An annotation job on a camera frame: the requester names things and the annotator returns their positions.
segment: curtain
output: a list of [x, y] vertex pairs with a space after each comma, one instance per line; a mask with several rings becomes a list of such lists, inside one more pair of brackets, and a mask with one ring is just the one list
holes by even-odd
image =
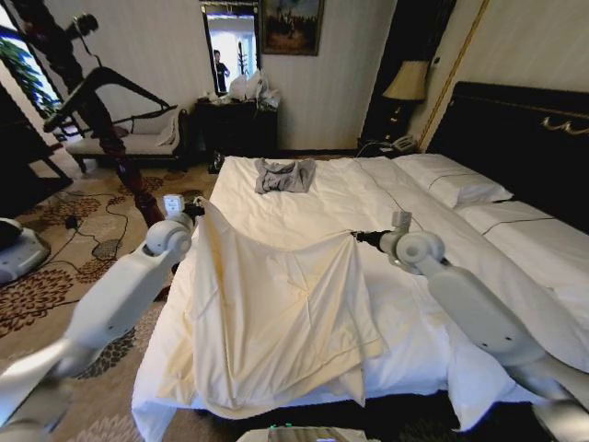
[[376, 75], [363, 139], [382, 139], [396, 105], [382, 97], [404, 60], [432, 60], [456, 0], [398, 0]]

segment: table lamp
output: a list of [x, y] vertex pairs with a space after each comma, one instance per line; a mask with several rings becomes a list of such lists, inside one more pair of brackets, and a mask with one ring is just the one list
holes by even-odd
[[[429, 62], [425, 60], [404, 61], [397, 76], [383, 93], [383, 97], [387, 99], [402, 101], [397, 105], [390, 118], [390, 122], [400, 129], [404, 129], [404, 127], [400, 127], [403, 126], [402, 123], [409, 122], [409, 110], [413, 109], [415, 104], [425, 100], [425, 75], [428, 67]], [[391, 135], [385, 135], [385, 139], [390, 140]]]

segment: carpet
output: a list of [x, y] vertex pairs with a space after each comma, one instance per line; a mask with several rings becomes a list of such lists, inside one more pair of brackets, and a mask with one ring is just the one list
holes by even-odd
[[[52, 254], [50, 261], [33, 273], [0, 288], [0, 370], [58, 339], [77, 301], [116, 257], [134, 250], [144, 239], [144, 220], [114, 170], [94, 167], [82, 175], [62, 149], [56, 156], [56, 162], [75, 180], [63, 192], [17, 218], [51, 244]], [[216, 180], [205, 165], [191, 167], [188, 172], [142, 172], [160, 207], [166, 193], [209, 197]], [[75, 216], [77, 231], [65, 228], [68, 216]], [[55, 441], [142, 440], [130, 410], [133, 383], [163, 302], [154, 302], [135, 327], [110, 344], [84, 373], [71, 379], [73, 404], [53, 434]], [[517, 437], [515, 427], [518, 435], [522, 430], [529, 434], [526, 440], [548, 440], [526, 404], [497, 405], [473, 431], [458, 434], [452, 430], [457, 420], [445, 393], [390, 396], [370, 400], [365, 408], [341, 402], [281, 409], [244, 421], [180, 410], [164, 440], [230, 442], [252, 428], [285, 424], [359, 428], [383, 442], [518, 440], [513, 438]]]

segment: gray cloth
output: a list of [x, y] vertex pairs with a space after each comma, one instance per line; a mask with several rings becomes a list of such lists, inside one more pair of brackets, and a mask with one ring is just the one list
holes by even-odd
[[304, 159], [288, 164], [268, 163], [259, 158], [254, 161], [260, 174], [256, 180], [256, 192], [270, 191], [307, 192], [315, 176], [315, 160]]

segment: white duvet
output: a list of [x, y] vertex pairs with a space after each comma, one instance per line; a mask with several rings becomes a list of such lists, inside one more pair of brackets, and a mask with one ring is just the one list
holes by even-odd
[[[277, 249], [295, 250], [346, 229], [390, 228], [394, 210], [411, 211], [415, 219], [412, 229], [438, 234], [445, 242], [446, 258], [476, 274], [551, 353], [589, 369], [589, 336], [574, 312], [457, 214], [421, 190], [393, 160], [318, 162], [308, 193], [258, 195], [254, 192], [256, 176], [252, 160], [227, 158], [211, 198], [227, 220], [249, 238]], [[533, 399], [514, 387], [492, 357], [468, 341], [431, 297], [422, 276], [391, 266], [387, 257], [371, 246], [361, 244], [358, 248], [372, 316], [385, 342], [382, 355], [363, 363], [366, 397], [448, 389], [462, 429], [474, 425], [496, 401]], [[195, 351], [198, 345], [192, 341], [190, 314], [198, 296], [194, 293], [196, 262], [193, 248], [176, 273], [137, 374], [133, 415], [148, 440], [162, 437], [177, 408], [205, 408], [199, 392], [207, 387], [199, 385], [198, 369], [199, 361], [209, 355]], [[336, 393], [330, 386], [322, 386], [290, 404], [351, 398], [343, 391]]]
[[328, 382], [364, 405], [360, 365], [383, 345], [353, 236], [276, 249], [201, 204], [189, 317], [206, 408], [247, 418]]

